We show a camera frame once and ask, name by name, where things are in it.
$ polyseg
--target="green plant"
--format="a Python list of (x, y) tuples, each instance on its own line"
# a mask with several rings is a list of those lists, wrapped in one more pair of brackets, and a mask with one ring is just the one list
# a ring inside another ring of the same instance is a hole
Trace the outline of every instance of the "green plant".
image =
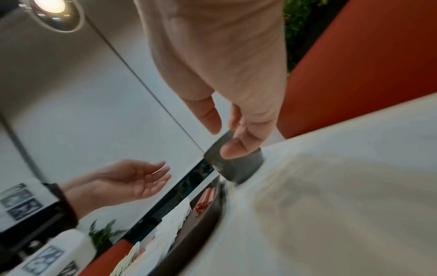
[(326, 5), (328, 0), (286, 0), (284, 5), (285, 43), (287, 47), (287, 67), (291, 71), (296, 60), (296, 47), (305, 34), (311, 12)]
[(106, 224), (105, 228), (96, 230), (97, 220), (93, 221), (90, 226), (90, 232), (88, 235), (92, 239), (92, 243), (96, 248), (99, 248), (104, 242), (109, 241), (110, 238), (117, 236), (123, 233), (125, 230), (116, 230), (112, 231), (112, 227), (114, 226), (115, 220), (110, 221)]

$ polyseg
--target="gray cup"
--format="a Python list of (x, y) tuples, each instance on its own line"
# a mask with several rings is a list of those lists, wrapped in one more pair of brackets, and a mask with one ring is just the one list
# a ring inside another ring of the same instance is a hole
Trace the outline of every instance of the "gray cup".
[(248, 180), (263, 164), (264, 157), (260, 148), (254, 152), (235, 159), (223, 159), (220, 149), (234, 137), (233, 131), (226, 132), (205, 152), (203, 157), (224, 178), (231, 182), (241, 184)]

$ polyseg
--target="human hand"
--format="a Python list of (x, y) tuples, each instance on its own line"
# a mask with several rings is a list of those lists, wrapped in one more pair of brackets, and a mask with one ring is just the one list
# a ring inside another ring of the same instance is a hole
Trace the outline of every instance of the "human hand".
[(67, 200), (79, 218), (92, 211), (157, 194), (171, 178), (165, 162), (150, 164), (121, 160), (89, 174), (60, 183)]
[(256, 150), (272, 133), (285, 94), (283, 0), (136, 0), (153, 60), (166, 83), (212, 133), (213, 99), (232, 102), (234, 139), (223, 158)]

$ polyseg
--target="black tray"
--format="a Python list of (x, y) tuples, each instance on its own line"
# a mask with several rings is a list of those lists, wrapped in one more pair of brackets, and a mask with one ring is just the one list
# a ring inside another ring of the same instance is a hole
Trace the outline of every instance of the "black tray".
[(225, 200), (223, 185), (212, 181), (206, 188), (213, 187), (216, 183), (213, 202), (199, 216), (196, 217), (194, 206), (203, 191), (190, 202), (192, 211), (179, 230), (172, 248), (148, 276), (177, 275), (203, 247), (222, 215)]

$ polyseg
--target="white table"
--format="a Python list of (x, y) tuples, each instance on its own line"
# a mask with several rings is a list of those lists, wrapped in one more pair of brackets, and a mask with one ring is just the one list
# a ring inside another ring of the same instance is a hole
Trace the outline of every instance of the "white table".
[(263, 152), (182, 275), (437, 275), (437, 94)]

